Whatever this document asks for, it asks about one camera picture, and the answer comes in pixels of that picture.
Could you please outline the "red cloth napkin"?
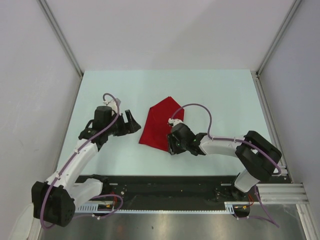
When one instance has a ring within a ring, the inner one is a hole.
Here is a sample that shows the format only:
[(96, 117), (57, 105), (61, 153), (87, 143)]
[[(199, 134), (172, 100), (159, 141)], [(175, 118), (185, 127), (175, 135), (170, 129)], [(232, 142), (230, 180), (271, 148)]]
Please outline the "red cloth napkin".
[(138, 143), (167, 152), (167, 135), (171, 132), (168, 120), (180, 107), (171, 96), (150, 107)]

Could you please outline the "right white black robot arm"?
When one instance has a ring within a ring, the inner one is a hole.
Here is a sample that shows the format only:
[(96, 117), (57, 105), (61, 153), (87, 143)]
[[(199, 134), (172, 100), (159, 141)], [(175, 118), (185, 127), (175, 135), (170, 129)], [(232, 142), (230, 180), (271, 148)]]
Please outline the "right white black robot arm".
[(240, 138), (213, 137), (208, 133), (194, 134), (181, 120), (169, 119), (170, 133), (167, 135), (168, 152), (178, 155), (190, 152), (198, 155), (224, 155), (240, 160), (244, 170), (230, 187), (231, 196), (242, 201), (259, 182), (268, 181), (277, 171), (282, 173), (278, 163), (282, 153), (258, 132), (250, 130)]

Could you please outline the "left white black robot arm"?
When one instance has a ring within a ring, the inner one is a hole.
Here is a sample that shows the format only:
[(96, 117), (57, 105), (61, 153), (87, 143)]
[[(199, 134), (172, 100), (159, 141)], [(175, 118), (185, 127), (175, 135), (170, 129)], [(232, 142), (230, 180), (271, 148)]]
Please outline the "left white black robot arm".
[(98, 106), (93, 119), (79, 134), (67, 162), (46, 181), (36, 181), (32, 186), (33, 217), (39, 219), (41, 224), (65, 227), (78, 207), (94, 197), (107, 199), (111, 188), (103, 180), (94, 176), (78, 186), (75, 185), (76, 180), (110, 136), (121, 137), (140, 129), (130, 110), (120, 113), (114, 103)]

